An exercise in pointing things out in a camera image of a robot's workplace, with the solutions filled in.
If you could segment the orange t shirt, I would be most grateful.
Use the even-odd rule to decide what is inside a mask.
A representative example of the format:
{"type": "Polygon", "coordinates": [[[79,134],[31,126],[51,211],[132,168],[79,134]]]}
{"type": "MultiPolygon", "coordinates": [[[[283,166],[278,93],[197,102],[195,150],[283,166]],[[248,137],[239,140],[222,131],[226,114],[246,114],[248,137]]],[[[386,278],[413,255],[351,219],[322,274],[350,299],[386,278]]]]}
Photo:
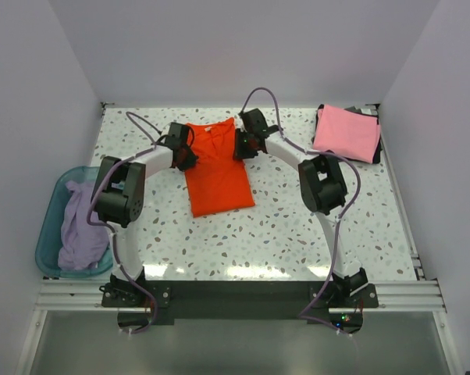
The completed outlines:
{"type": "Polygon", "coordinates": [[[190,124],[192,152],[198,157],[184,175],[193,217],[208,216],[255,205],[244,162],[233,158],[236,122],[190,124]]]}

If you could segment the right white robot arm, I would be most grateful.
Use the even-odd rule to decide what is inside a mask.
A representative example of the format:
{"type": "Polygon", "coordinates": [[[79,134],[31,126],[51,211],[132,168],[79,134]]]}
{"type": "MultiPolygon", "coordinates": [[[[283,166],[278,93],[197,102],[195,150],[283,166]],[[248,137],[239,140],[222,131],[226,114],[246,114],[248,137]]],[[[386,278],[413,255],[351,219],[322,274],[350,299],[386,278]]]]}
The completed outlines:
{"type": "Polygon", "coordinates": [[[260,109],[239,112],[243,127],[236,129],[233,157],[253,159],[260,152],[276,157],[298,172],[301,198],[306,208],[317,216],[331,255],[328,279],[333,280],[333,298],[338,305],[352,306],[368,284],[366,271],[351,250],[345,250],[340,225],[346,211],[359,196],[359,172],[351,165],[357,179],[356,191],[347,201],[347,184],[339,161],[349,161],[332,152],[308,151],[283,134],[279,125],[269,126],[260,109]]]}

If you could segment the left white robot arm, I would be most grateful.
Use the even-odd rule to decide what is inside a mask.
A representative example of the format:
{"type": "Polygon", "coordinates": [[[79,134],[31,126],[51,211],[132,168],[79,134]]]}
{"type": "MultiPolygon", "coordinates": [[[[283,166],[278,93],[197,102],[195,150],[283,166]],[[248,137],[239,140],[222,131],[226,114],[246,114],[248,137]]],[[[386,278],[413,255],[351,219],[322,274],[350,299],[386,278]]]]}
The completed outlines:
{"type": "Polygon", "coordinates": [[[87,223],[106,229],[112,276],[124,282],[119,296],[129,306],[139,306],[147,297],[147,288],[138,282],[144,276],[144,266],[131,234],[144,208],[145,182],[163,170],[193,168],[198,161],[192,149],[194,140],[193,127],[171,123],[151,147],[125,158],[106,156],[101,161],[87,223]]]}

